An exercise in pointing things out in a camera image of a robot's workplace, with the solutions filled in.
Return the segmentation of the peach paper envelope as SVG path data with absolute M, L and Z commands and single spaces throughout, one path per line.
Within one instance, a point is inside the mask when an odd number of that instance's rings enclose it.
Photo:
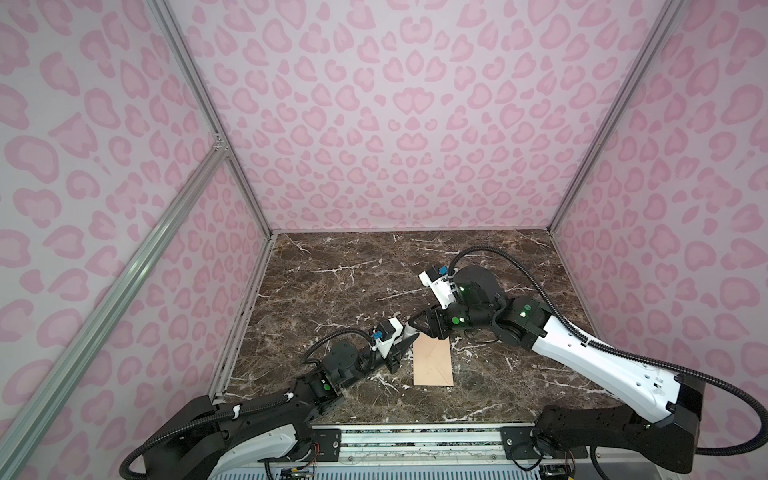
M 413 381 L 417 386 L 454 385 L 450 341 L 420 334 L 413 343 Z

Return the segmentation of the white glue stick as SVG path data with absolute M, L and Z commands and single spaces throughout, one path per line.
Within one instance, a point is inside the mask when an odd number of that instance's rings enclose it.
M 409 339 L 412 337 L 417 337 L 419 335 L 419 331 L 414 328 L 413 326 L 406 324 L 403 327 L 403 339 Z

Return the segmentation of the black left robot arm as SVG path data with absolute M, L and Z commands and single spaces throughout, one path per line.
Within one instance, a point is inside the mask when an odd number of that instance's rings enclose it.
M 387 355 L 337 342 L 284 391 L 236 403 L 190 401 L 120 465 L 125 479 L 209 479 L 249 463 L 305 469 L 338 457 L 340 435 L 312 423 L 343 399 L 344 389 L 381 367 L 394 371 L 416 340 L 398 338 Z

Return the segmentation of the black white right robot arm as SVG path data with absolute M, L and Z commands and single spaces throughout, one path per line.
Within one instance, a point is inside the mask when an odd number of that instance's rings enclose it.
M 471 265 L 450 275 L 447 267 L 431 267 L 419 279 L 438 301 L 425 312 L 427 335 L 444 339 L 462 330 L 488 329 L 502 343 L 555 360 L 619 400 L 617 407 L 599 409 L 546 406 L 530 433 L 538 453 L 626 449 L 668 471 L 691 472 L 701 381 L 598 350 L 594 336 L 569 331 L 551 308 L 531 297 L 508 295 L 486 268 Z

